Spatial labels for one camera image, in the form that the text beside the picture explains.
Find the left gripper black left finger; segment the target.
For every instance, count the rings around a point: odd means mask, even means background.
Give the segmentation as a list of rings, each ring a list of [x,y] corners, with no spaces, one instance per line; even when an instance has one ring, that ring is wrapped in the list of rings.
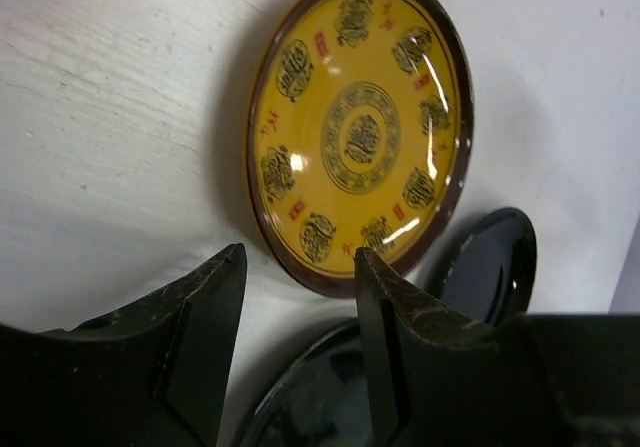
[[[192,272],[72,330],[1,329],[5,446],[213,446],[247,258]]]

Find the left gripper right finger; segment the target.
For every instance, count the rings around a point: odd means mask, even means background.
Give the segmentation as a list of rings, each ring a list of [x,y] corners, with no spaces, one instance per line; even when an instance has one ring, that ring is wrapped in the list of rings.
[[[518,315],[492,327],[355,254],[377,446],[635,446],[639,319]]]

